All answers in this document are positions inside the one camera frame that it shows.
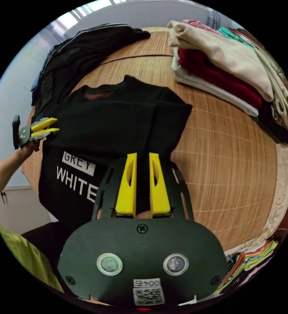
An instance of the beige folded shirt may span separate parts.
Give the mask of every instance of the beige folded shirt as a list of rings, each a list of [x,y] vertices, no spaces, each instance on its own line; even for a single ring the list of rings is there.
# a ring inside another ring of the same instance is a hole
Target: beige folded shirt
[[[270,79],[254,50],[185,23],[170,21],[168,28],[169,46],[203,51],[217,67],[253,86],[266,101],[273,101]]]
[[[288,130],[288,90],[269,63],[265,54],[258,48],[254,48],[270,78],[274,91],[274,101],[272,104],[273,115],[279,125],[284,125]]]

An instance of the label sticker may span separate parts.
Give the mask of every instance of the label sticker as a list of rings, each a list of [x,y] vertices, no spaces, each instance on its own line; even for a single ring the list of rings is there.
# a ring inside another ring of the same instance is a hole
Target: label sticker
[[[133,298],[135,305],[151,306],[165,303],[160,278],[134,279],[133,286]]]
[[[94,175],[95,165],[89,161],[73,156],[66,151],[63,153],[62,162],[90,176]]]

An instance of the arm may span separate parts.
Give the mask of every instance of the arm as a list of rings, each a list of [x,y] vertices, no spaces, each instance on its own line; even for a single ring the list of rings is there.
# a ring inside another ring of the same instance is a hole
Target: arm
[[[0,161],[0,193],[6,187],[12,175],[22,165],[22,163],[33,153],[38,144],[29,142],[19,148],[8,158]]]

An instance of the black t-shirt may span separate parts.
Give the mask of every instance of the black t-shirt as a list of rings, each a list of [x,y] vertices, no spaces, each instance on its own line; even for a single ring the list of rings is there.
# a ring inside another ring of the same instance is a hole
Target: black t-shirt
[[[108,96],[87,98],[99,94]],[[51,108],[49,116],[58,119],[54,127],[60,131],[47,145],[107,166],[134,152],[138,158],[152,152],[169,159],[191,110],[169,88],[126,75],[116,85],[83,86]]]
[[[90,221],[106,166],[43,144],[40,203],[69,231]]]
[[[36,106],[32,122],[45,116],[46,109],[62,102],[106,57],[150,36],[149,32],[126,24],[106,24],[84,29],[54,47],[32,90],[32,106]]]
[[[192,106],[166,87],[125,76],[117,85],[83,86],[50,107],[60,131],[43,144],[39,199],[73,231],[91,220],[107,167],[137,153],[137,213],[149,210],[148,153],[170,159]]]

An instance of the white wall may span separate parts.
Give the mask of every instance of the white wall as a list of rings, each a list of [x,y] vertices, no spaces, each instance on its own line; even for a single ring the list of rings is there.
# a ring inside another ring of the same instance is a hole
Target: white wall
[[[14,151],[12,120],[20,115],[21,127],[31,111],[31,87],[51,47],[57,44],[48,32],[30,40],[13,59],[0,80],[0,161]],[[29,185],[19,169],[8,186]]]
[[[123,2],[99,9],[81,19],[71,27],[65,36],[73,37],[85,28],[95,27],[104,23],[127,23],[134,28],[167,27],[170,20],[198,20],[206,24],[209,10],[195,4],[173,0],[141,0]],[[239,27],[237,23],[221,14],[223,27]]]

